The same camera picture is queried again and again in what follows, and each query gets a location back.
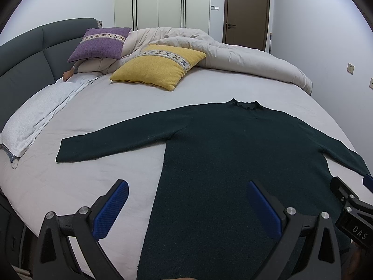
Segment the beige duvet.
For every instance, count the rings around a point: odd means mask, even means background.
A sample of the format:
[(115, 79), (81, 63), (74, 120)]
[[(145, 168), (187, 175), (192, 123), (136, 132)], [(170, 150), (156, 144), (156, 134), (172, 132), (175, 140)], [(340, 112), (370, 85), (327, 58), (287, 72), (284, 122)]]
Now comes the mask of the beige duvet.
[(113, 73), (151, 44), (183, 47), (206, 53), (197, 65), (215, 70), (246, 73), (295, 84), (311, 94), (312, 81), (293, 64), (268, 52), (220, 43), (198, 28), (153, 27), (132, 31), (124, 41), (121, 59), (93, 58), (75, 63), (78, 73)]

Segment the purple patterned cushion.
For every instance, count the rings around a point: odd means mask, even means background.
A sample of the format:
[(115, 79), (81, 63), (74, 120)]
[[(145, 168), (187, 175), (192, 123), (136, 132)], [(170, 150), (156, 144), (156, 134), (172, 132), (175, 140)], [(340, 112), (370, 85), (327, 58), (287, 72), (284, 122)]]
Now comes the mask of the purple patterned cushion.
[(94, 58), (120, 59), (130, 32), (131, 27), (89, 28), (68, 62)]

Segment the brown door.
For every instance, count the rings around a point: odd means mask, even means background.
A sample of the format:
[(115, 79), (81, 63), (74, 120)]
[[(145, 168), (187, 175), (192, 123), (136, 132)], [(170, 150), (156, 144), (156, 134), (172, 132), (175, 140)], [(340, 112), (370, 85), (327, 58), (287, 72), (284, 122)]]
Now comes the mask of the brown door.
[(270, 0), (225, 0), (223, 43), (266, 49)]

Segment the dark grey upholstered headboard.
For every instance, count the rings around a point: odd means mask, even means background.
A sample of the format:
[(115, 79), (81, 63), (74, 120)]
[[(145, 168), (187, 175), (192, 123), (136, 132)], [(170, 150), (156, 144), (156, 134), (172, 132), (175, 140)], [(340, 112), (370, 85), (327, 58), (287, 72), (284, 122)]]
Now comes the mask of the dark grey upholstered headboard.
[(14, 112), (71, 68), (68, 58), (94, 18), (55, 21), (34, 28), (1, 46), (1, 128)]

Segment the dark green knit sweater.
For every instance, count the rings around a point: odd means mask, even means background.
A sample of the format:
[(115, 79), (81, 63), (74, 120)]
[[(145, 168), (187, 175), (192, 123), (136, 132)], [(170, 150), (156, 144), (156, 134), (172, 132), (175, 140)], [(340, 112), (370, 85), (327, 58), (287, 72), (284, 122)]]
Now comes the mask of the dark green knit sweater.
[(138, 279), (250, 279), (274, 246), (247, 199), (250, 180), (301, 213), (340, 204), (327, 158), (367, 175), (356, 152), (298, 118), (257, 102), (154, 112), (65, 138), (57, 162), (80, 162), (155, 142), (166, 150)]

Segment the white wardrobe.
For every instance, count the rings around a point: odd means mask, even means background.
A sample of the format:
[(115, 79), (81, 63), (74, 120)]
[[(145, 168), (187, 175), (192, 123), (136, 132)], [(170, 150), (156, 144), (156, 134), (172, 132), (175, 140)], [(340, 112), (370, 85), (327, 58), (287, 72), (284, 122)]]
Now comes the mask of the white wardrobe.
[(133, 30), (175, 27), (209, 33), (210, 6), (210, 0), (114, 0), (114, 24)]

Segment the brown plush toy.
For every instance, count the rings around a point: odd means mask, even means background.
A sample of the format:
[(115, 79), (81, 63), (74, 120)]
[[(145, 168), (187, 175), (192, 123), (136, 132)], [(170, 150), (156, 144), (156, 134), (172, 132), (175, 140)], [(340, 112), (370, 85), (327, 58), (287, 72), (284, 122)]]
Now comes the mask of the brown plush toy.
[(77, 71), (77, 66), (73, 66), (70, 70), (65, 71), (62, 75), (62, 80), (67, 82)]

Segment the wall socket near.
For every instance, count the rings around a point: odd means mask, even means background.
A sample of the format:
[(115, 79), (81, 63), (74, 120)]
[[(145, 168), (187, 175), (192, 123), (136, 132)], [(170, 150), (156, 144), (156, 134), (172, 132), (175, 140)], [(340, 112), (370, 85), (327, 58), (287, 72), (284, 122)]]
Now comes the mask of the wall socket near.
[(354, 69), (355, 69), (355, 67), (351, 63), (348, 63), (347, 72), (352, 75), (353, 72), (354, 72)]

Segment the yellow patterned cushion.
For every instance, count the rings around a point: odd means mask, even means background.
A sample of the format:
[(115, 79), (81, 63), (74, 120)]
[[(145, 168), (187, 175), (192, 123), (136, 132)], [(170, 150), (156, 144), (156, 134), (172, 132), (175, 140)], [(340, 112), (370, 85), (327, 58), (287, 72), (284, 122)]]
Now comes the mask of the yellow patterned cushion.
[(205, 58), (206, 53), (197, 50), (151, 44), (118, 68), (110, 80), (147, 84), (173, 91), (179, 81)]

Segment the white pillow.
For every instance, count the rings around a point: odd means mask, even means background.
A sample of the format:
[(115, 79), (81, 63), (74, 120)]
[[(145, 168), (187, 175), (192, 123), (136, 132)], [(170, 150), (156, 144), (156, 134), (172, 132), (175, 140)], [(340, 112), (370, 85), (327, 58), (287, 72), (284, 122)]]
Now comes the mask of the white pillow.
[(1, 149), (9, 157), (12, 169), (17, 168), (20, 158), (50, 120), (102, 75), (99, 72), (75, 73), (67, 81), (60, 78), (32, 95), (12, 114), (1, 131)]

